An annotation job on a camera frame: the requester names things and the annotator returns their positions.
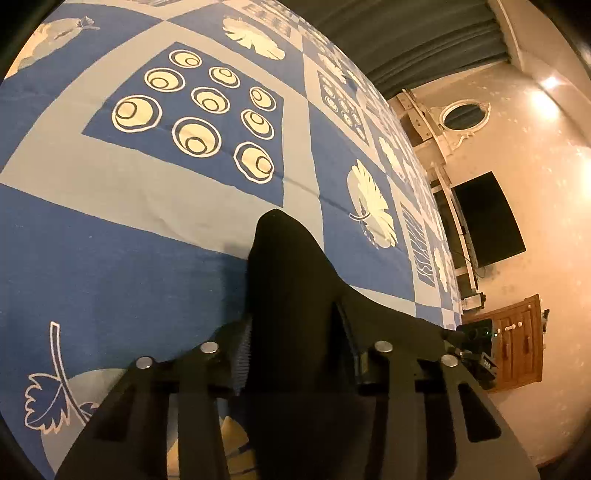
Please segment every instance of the wall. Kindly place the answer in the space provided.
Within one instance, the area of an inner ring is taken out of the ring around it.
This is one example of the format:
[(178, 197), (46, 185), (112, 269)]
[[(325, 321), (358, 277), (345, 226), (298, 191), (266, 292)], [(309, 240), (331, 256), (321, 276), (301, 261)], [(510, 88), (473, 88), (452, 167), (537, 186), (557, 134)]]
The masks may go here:
[(564, 452), (591, 407), (591, 150), (536, 83), (508, 64), (420, 98), (492, 105), (489, 123), (447, 159), (453, 184), (493, 171), (527, 251), (482, 270), (486, 310), (539, 293), (550, 308), (543, 382), (492, 395), (536, 463)]
[(552, 76), (559, 81), (548, 94), (591, 142), (591, 79), (560, 31), (528, 0), (489, 2), (502, 5), (511, 23), (522, 71), (538, 82)]

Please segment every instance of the wooden cabinet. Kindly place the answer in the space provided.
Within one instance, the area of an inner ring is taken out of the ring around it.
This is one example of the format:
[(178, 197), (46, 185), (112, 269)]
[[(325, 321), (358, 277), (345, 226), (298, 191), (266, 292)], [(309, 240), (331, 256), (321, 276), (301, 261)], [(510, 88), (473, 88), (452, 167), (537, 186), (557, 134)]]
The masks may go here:
[(493, 312), (465, 317), (462, 323), (482, 319), (492, 319), (493, 333), (497, 335), (492, 341), (492, 357), (498, 374), (491, 391), (541, 382), (544, 345), (539, 295)]

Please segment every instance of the curtain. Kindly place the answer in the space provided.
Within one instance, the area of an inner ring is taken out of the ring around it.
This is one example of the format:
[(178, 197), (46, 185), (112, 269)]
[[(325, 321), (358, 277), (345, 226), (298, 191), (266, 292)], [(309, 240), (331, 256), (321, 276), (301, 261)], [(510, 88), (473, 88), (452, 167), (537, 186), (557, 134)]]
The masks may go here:
[(484, 0), (282, 0), (331, 39), (385, 98), (508, 60)]

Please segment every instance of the bedspread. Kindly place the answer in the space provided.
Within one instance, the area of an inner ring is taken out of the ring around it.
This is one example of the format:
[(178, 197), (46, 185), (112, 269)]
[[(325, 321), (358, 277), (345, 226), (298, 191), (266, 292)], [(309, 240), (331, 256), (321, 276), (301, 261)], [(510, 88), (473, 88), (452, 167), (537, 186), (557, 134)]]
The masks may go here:
[(47, 478), (131, 361), (240, 318), (270, 209), (363, 294), (459, 323), (400, 123), (273, 0), (67, 1), (8, 72), (0, 112), (0, 411)]

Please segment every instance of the television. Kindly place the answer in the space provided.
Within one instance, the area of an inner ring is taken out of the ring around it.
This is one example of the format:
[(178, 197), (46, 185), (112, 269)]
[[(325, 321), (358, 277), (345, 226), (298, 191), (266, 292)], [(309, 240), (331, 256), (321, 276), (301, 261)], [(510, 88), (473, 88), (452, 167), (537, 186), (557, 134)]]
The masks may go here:
[(493, 172), (457, 185), (453, 193), (479, 267), (525, 252), (519, 227)]

